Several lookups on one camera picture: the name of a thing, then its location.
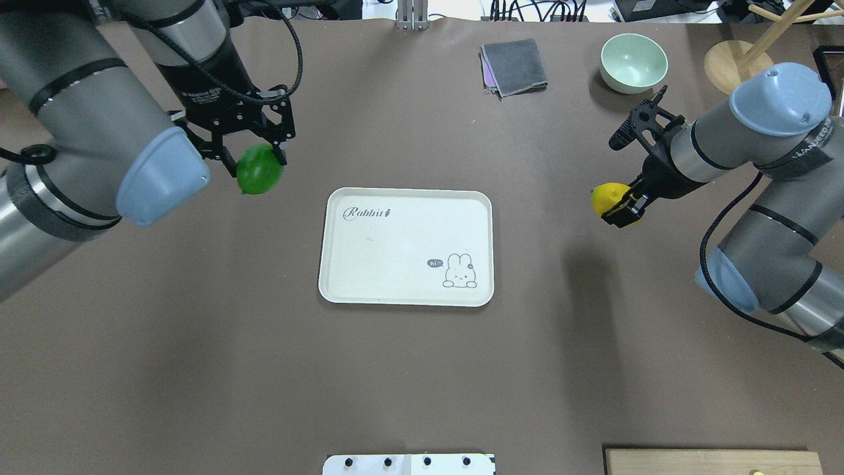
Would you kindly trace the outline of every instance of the light blue plastic cap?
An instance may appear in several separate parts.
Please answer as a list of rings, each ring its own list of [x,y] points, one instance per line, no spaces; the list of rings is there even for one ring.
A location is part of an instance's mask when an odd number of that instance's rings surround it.
[[[129,167],[117,192],[117,212],[138,226],[149,226],[205,188],[209,177],[185,132],[168,128]]]
[[[829,88],[815,71],[797,63],[774,64],[730,95],[730,110],[741,123],[775,137],[807,133],[831,108]]]
[[[756,294],[750,289],[750,285],[736,269],[732,260],[721,249],[714,248],[706,256],[706,268],[709,270],[709,277],[712,278],[715,287],[739,310],[750,315],[759,309],[759,299],[756,298]],[[706,284],[701,269],[695,273],[695,282],[715,297],[715,293]]]

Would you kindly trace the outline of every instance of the white tray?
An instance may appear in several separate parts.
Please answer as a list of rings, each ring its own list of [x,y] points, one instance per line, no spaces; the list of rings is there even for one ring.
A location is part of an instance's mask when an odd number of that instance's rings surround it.
[[[482,193],[341,188],[328,198],[319,291],[329,302],[480,307],[494,270]]]

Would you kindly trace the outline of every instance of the cartoon bunny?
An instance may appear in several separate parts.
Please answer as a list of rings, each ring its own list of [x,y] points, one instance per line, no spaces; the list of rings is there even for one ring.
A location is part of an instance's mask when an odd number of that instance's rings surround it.
[[[469,254],[452,254],[448,256],[448,268],[446,269],[446,281],[442,282],[443,287],[468,287],[475,288],[474,267],[472,267],[472,256]]]

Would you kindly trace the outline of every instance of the gray cloth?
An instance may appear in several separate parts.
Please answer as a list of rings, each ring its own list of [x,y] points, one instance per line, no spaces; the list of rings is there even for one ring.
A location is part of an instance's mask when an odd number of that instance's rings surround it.
[[[481,54],[492,70],[501,97],[548,85],[536,41],[481,45]]]

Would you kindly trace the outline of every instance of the light green bowl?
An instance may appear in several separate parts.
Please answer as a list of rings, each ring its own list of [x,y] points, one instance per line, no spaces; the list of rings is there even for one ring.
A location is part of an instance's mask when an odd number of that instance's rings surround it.
[[[663,80],[667,72],[668,57],[647,36],[616,35],[601,48],[601,77],[623,94],[645,92]]]

